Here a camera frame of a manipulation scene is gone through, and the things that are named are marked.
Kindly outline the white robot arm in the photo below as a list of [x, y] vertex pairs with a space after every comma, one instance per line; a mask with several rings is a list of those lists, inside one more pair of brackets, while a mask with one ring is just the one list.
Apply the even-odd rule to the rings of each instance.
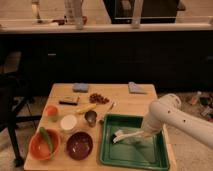
[[142, 130], [147, 136], [159, 133], [164, 124], [169, 124], [202, 144], [213, 149], [213, 124], [180, 110], [181, 100], [175, 94], [167, 94], [152, 101], [142, 121]]

